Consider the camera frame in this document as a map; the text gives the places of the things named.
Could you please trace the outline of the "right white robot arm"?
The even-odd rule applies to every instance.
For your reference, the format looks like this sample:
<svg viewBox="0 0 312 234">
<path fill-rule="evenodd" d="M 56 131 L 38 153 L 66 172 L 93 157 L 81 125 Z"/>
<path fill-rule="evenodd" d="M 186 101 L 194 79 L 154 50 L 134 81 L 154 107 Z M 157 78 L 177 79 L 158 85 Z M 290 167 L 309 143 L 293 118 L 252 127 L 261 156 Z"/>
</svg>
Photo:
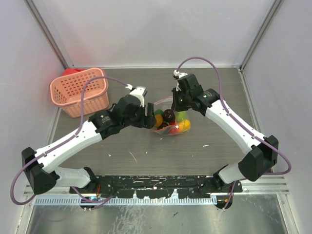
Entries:
<svg viewBox="0 0 312 234">
<path fill-rule="evenodd" d="M 226 165 L 214 173 L 214 187 L 225 192 L 231 183 L 247 179 L 255 182 L 277 163 L 278 140 L 266 137 L 243 121 L 221 100 L 214 89 L 203 90 L 193 74 L 174 72 L 177 86 L 172 89 L 172 109 L 193 109 L 216 123 L 239 146 L 244 157 L 238 163 Z"/>
</svg>

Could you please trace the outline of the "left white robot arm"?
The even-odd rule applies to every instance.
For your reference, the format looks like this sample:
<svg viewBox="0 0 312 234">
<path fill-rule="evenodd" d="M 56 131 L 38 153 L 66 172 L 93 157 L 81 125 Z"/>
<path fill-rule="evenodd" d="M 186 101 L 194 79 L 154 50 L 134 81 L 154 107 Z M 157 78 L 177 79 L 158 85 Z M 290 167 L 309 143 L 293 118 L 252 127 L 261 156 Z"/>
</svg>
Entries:
<svg viewBox="0 0 312 234">
<path fill-rule="evenodd" d="M 89 167 L 81 169 L 62 168 L 60 165 L 81 151 L 122 129 L 133 126 L 152 129 L 156 123 L 154 105 L 141 105 L 141 101 L 126 95 L 108 110 L 100 110 L 89 117 L 75 131 L 43 148 L 22 151 L 24 173 L 35 195 L 54 187 L 72 187 L 93 193 L 99 184 Z"/>
</svg>

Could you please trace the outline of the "dark green toy avocado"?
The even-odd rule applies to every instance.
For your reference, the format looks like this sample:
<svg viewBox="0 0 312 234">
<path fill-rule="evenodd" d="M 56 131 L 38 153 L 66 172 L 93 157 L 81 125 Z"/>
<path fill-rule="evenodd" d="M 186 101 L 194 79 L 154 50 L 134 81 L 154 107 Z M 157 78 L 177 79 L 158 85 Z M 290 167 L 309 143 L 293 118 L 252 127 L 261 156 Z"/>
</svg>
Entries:
<svg viewBox="0 0 312 234">
<path fill-rule="evenodd" d="M 156 115 L 163 115 L 163 110 L 161 110 L 161 109 L 156 110 L 156 111 L 154 112 L 154 115 L 155 115 L 155 116 L 156 116 Z"/>
</svg>

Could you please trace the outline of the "red yellow toy mango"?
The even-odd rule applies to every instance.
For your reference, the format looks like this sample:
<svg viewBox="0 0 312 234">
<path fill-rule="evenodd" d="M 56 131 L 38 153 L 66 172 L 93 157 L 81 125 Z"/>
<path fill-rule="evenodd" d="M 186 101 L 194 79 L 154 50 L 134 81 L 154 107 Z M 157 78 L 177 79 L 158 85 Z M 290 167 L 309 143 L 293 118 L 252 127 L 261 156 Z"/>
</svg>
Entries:
<svg viewBox="0 0 312 234">
<path fill-rule="evenodd" d="M 182 133 L 183 131 L 183 126 L 179 126 L 179 125 L 171 125 L 170 126 L 170 130 L 168 132 L 168 135 L 178 135 L 180 133 Z"/>
</svg>

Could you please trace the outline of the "light green toy apple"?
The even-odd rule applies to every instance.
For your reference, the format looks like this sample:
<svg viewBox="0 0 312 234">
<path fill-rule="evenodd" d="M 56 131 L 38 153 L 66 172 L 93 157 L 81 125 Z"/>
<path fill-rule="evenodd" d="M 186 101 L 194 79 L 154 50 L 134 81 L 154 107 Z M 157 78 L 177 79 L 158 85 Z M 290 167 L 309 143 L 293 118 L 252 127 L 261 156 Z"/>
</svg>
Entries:
<svg viewBox="0 0 312 234">
<path fill-rule="evenodd" d="M 188 119 L 186 111 L 176 112 L 176 114 L 175 114 L 175 121 L 176 122 L 182 122 L 183 120 L 186 120 L 186 119 Z"/>
</svg>

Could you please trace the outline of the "dark brown toy fruit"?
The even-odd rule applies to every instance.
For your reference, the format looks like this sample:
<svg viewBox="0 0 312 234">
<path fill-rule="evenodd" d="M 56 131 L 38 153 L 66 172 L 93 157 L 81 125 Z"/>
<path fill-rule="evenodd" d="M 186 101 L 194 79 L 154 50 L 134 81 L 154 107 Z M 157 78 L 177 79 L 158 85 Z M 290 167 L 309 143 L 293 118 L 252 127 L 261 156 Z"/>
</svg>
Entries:
<svg viewBox="0 0 312 234">
<path fill-rule="evenodd" d="M 163 122 L 163 123 L 157 128 L 157 130 L 161 130 L 161 129 L 163 129 L 163 128 L 169 126 L 169 125 L 170 125 L 169 123 Z"/>
</svg>

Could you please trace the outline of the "yellow toy pear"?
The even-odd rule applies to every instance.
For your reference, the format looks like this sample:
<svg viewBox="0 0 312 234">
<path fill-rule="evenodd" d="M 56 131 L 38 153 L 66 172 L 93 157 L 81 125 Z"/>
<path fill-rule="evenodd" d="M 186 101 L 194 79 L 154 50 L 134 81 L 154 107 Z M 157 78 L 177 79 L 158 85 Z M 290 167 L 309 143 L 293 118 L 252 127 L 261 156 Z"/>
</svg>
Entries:
<svg viewBox="0 0 312 234">
<path fill-rule="evenodd" d="M 188 131 L 191 127 L 191 122 L 188 119 L 184 119 L 178 123 L 181 132 Z"/>
</svg>

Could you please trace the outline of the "clear zip top bag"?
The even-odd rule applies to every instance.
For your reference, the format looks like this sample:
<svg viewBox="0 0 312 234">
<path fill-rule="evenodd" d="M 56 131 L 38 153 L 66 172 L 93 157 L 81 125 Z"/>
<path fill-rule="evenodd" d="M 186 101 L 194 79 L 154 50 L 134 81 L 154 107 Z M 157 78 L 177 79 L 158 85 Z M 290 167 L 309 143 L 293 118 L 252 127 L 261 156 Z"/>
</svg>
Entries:
<svg viewBox="0 0 312 234">
<path fill-rule="evenodd" d="M 175 136 L 186 133 L 191 121 L 186 111 L 177 112 L 172 107 L 173 97 L 169 96 L 154 103 L 156 123 L 152 131 L 162 136 Z"/>
</svg>

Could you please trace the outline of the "pink plastic basket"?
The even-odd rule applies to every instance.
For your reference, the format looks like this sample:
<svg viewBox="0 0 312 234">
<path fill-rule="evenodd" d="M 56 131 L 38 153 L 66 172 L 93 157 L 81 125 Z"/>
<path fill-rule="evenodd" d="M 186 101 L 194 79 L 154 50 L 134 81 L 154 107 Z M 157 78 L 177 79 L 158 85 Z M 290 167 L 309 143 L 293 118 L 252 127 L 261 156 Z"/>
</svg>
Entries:
<svg viewBox="0 0 312 234">
<path fill-rule="evenodd" d="M 90 68 L 54 79 L 49 86 L 52 103 L 73 118 L 106 109 L 109 106 L 107 93 L 109 84 L 104 78 L 91 81 L 87 85 L 81 104 L 81 94 L 86 82 L 104 75 L 102 69 Z"/>
</svg>

